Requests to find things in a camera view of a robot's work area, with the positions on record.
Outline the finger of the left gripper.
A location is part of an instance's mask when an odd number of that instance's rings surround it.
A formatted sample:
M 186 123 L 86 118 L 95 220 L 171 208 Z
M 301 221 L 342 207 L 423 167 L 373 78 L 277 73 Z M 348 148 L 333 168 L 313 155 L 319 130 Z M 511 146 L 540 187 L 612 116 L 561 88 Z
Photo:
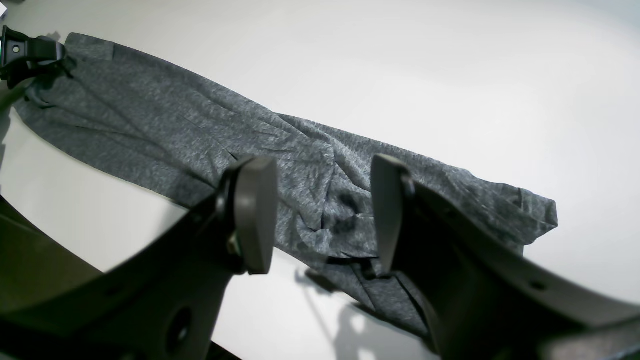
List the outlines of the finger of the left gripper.
M 64 44 L 47 36 L 31 38 L 3 25 L 1 32 L 0 77 L 7 89 L 44 74 L 64 61 Z

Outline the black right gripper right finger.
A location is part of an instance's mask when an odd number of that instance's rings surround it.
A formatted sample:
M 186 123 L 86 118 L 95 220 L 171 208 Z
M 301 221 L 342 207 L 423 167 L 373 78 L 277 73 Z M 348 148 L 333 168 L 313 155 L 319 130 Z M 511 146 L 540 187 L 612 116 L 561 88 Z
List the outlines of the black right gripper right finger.
M 526 260 L 477 221 L 377 154 L 371 194 L 384 275 L 420 294 L 442 360 L 637 360 L 639 306 Z

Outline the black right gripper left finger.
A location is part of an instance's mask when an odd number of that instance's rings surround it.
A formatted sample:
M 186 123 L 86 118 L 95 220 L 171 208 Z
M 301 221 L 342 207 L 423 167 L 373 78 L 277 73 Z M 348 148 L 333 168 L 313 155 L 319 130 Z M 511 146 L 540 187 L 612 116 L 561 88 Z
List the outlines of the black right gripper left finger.
M 278 167 L 231 164 L 217 189 L 115 269 L 1 316 L 1 353 L 16 360 L 204 360 L 227 285 L 270 271 Z

